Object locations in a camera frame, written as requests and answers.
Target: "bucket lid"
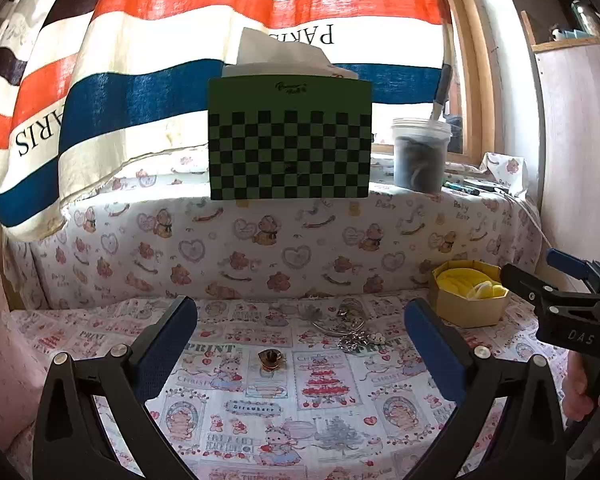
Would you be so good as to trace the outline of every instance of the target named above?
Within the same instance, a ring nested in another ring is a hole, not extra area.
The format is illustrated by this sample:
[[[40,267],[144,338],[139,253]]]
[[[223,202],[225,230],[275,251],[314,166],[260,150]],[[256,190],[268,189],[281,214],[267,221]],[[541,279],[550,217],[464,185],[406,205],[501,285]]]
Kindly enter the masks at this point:
[[[409,128],[412,131],[409,135],[434,137],[436,139],[449,140],[451,137],[451,124],[442,121],[431,121],[428,119],[417,119],[411,117],[396,117],[392,123],[392,128]]]

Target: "wooden window frame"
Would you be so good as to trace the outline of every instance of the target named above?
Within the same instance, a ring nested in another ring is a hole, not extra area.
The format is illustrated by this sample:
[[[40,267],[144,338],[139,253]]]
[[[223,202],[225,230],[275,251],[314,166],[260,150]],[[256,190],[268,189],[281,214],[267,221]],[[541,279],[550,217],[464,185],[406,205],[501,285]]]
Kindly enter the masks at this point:
[[[462,153],[447,152],[446,160],[480,164],[485,152],[501,152],[498,89],[494,86],[489,44],[493,44],[482,0],[448,0],[458,35],[462,69]],[[376,153],[393,154],[390,144],[373,144]]]

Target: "tissue paper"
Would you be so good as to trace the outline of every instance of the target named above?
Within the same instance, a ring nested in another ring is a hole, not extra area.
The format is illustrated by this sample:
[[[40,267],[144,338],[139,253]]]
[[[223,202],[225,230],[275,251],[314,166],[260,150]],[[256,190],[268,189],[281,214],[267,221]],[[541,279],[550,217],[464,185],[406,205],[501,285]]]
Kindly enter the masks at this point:
[[[227,65],[222,77],[237,75],[322,75],[358,79],[358,74],[333,66],[317,46],[299,41],[278,41],[254,28],[244,28],[235,65]]]

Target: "cardboard box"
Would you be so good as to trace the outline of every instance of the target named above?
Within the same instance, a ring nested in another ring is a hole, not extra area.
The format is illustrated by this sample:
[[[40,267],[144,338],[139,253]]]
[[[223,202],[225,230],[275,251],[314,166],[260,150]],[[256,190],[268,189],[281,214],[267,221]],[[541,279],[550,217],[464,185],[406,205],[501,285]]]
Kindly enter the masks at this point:
[[[442,319],[462,328],[495,325],[500,321],[505,307],[509,304],[509,291],[501,298],[469,301],[438,288],[436,278],[447,269],[465,267],[480,270],[494,282],[500,282],[500,267],[477,260],[452,260],[445,262],[431,273],[429,285],[429,304]]]
[[[371,109],[371,83],[364,80],[211,79],[211,200],[368,196]]]

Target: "tablecloth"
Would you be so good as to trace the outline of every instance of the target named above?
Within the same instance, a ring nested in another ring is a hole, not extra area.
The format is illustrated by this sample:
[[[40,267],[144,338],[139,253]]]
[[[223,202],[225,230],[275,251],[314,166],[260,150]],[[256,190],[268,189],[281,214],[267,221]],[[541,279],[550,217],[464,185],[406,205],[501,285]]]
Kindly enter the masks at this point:
[[[201,479],[400,480],[454,408],[404,329],[405,302],[425,295],[419,289],[321,300],[196,300],[198,326],[147,408]],[[87,358],[104,355],[116,343],[131,344],[170,302],[133,299],[103,308],[19,311],[12,312],[10,324],[48,366],[61,350]],[[342,304],[364,312],[386,344],[344,354],[333,338],[302,319],[309,306],[329,318]],[[498,325],[460,332],[472,347],[487,346],[500,358],[545,355],[559,386],[567,352],[539,342],[537,326],[532,307],[512,295]],[[263,370],[257,354],[265,348],[284,353],[280,370]],[[494,402],[464,471],[479,463],[504,400]],[[120,462],[139,472],[106,401],[96,402]],[[25,474],[32,431],[10,450]]]
[[[449,259],[533,272],[541,250],[523,203],[500,194],[371,183],[358,200],[214,202],[208,183],[142,175],[70,206],[51,237],[9,241],[28,308],[391,292],[426,286]]]

